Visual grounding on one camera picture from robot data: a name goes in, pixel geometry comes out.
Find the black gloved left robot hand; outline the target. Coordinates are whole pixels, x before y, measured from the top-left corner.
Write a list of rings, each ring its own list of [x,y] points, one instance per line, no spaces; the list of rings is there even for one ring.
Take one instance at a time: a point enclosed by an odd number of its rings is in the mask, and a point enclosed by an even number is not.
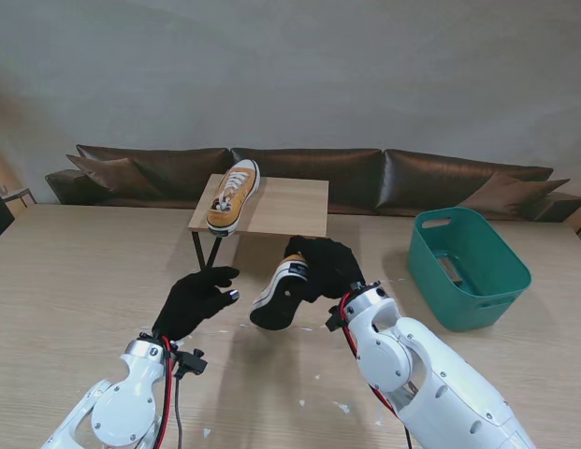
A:
[[[232,285],[240,271],[232,267],[205,268],[179,279],[155,320],[152,334],[178,341],[190,335],[204,320],[212,318],[236,302],[224,289]]]

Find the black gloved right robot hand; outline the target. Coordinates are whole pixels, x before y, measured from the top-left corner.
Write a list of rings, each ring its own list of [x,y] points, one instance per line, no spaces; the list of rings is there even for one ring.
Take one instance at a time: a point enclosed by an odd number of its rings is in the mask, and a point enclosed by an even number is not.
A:
[[[333,239],[294,236],[284,255],[296,254],[305,260],[308,276],[304,284],[289,289],[294,299],[310,303],[319,297],[338,299],[350,292],[353,284],[366,283],[352,250]]]

